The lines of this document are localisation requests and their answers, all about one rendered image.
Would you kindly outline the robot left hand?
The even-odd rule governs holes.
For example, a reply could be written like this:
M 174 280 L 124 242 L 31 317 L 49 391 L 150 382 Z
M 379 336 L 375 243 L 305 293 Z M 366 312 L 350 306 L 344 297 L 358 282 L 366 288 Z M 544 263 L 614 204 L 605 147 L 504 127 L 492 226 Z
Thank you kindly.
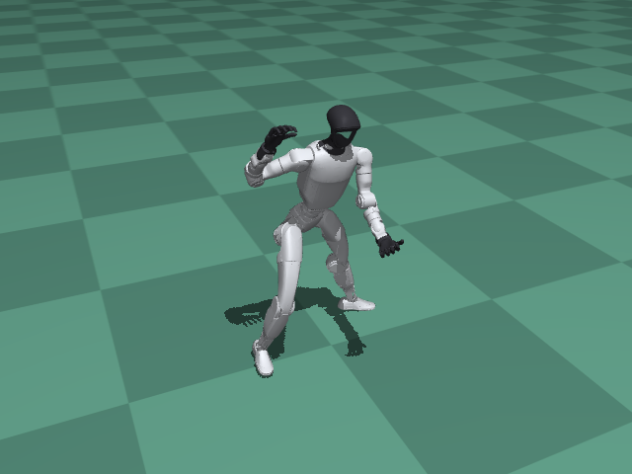
M 379 238 L 378 240 L 375 237 L 375 241 L 379 247 L 379 254 L 381 258 L 384 258 L 384 255 L 388 257 L 390 256 L 390 253 L 395 254 L 395 251 L 400 251 L 399 245 L 402 245 L 404 243 L 403 239 L 398 242 L 395 242 L 394 240 L 392 240 L 392 238 L 387 232 L 386 234 L 387 234 L 386 236 L 383 236 Z

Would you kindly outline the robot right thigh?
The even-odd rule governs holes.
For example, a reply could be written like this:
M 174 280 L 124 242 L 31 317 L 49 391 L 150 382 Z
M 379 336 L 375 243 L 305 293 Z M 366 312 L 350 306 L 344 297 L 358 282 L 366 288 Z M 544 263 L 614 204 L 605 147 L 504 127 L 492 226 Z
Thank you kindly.
M 281 246 L 276 256 L 278 270 L 277 300 L 282 314 L 291 315 L 294 311 L 294 297 L 302 263 L 302 232 L 296 226 L 293 217 L 287 218 L 274 231 L 274 239 Z

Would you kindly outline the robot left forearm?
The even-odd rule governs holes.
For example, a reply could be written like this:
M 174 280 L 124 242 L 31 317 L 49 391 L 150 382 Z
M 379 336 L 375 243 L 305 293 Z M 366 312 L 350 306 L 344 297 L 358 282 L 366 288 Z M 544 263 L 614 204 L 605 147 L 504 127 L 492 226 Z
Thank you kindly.
M 371 229 L 372 235 L 379 238 L 386 236 L 386 229 L 384 224 L 382 223 L 382 219 L 380 216 L 380 211 L 375 199 L 375 206 L 369 207 L 364 213 L 363 216 L 368 223 L 368 226 Z

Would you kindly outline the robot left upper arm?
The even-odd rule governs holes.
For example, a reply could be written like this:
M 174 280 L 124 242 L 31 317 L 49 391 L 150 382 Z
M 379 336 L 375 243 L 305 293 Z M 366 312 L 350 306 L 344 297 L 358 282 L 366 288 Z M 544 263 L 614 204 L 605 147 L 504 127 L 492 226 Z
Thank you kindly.
M 367 148 L 354 146 L 357 154 L 356 185 L 357 196 L 355 204 L 360 209 L 368 209 L 375 206 L 375 196 L 370 191 L 372 184 L 372 154 Z

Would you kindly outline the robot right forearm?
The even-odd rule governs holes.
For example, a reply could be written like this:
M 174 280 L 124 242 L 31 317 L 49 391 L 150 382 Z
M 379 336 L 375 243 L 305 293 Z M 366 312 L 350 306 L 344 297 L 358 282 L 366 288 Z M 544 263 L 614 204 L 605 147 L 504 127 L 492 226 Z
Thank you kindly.
M 263 159 L 259 160 L 257 158 L 257 152 L 251 156 L 250 162 L 248 162 L 244 168 L 244 171 L 246 172 L 246 174 L 250 178 L 253 178 L 253 179 L 257 179 L 261 177 L 261 175 L 263 174 L 264 168 L 267 166 L 268 163 L 272 162 L 274 158 L 274 154 L 265 154 Z

